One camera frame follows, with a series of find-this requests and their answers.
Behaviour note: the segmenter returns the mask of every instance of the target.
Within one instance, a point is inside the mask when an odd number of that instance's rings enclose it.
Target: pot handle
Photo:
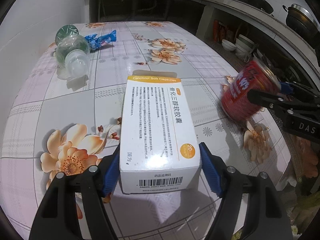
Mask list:
[[[319,65],[320,64],[320,46],[317,46],[315,48],[315,51],[316,51],[316,57],[317,57],[317,60],[318,60],[318,65]]]
[[[285,5],[282,5],[282,8],[283,8],[286,12],[288,12],[288,8],[287,8]]]

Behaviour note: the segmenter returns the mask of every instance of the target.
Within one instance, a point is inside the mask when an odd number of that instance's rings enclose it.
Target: stacked bowls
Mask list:
[[[222,40],[222,47],[227,51],[234,51],[236,49],[236,46],[227,40]]]
[[[236,52],[244,53],[249,52],[253,48],[254,42],[248,39],[246,36],[239,34],[239,37],[236,39]]]

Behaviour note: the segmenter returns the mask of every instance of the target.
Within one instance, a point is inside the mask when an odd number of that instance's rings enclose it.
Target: blue gripper pad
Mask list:
[[[120,175],[119,162],[120,154],[118,153],[110,164],[108,171],[104,175],[103,193],[105,196],[107,196],[108,193],[113,192],[116,187]]]
[[[288,83],[280,82],[280,85],[281,85],[281,92],[280,93],[282,93],[284,95],[290,95],[293,93],[293,88]]]
[[[221,196],[223,193],[221,188],[221,176],[209,157],[209,154],[211,155],[211,153],[203,142],[199,144],[199,148],[202,160],[202,170],[210,189],[212,192],[216,193],[217,196]]]

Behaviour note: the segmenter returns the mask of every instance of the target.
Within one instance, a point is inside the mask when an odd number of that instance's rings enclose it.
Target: floral tablecloth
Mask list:
[[[266,171],[274,184],[279,181],[290,160],[281,132],[267,110],[256,114],[255,123],[269,130],[272,151],[263,164],[251,162],[251,153],[243,147],[244,131],[219,107],[225,76],[237,72],[209,46],[170,22],[76,27],[83,36],[116,30],[117,41],[91,53],[87,75],[69,82],[59,77],[52,44],[21,87],[5,127],[0,205],[24,239],[28,239],[37,208],[57,171],[67,175],[82,172],[115,150],[121,138],[119,117],[127,77],[137,69],[176,72],[198,141],[242,173]],[[83,237],[90,239],[80,195],[76,201]],[[118,184],[111,201],[109,197],[104,201],[122,240],[202,239],[220,204],[203,173],[195,189],[124,195]],[[244,196],[236,230],[243,225],[245,210]]]

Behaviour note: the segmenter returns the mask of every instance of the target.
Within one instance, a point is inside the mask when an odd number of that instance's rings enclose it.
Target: metal screw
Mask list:
[[[268,174],[266,174],[264,171],[260,172],[260,177],[266,179],[268,177]]]
[[[58,172],[57,175],[56,175],[57,179],[62,179],[63,176],[64,176],[63,172]]]
[[[232,166],[228,166],[227,167],[227,171],[230,172],[230,173],[235,173],[236,172],[236,169]]]
[[[97,170],[98,170],[98,166],[96,166],[96,165],[92,165],[89,167],[90,172],[96,172]]]

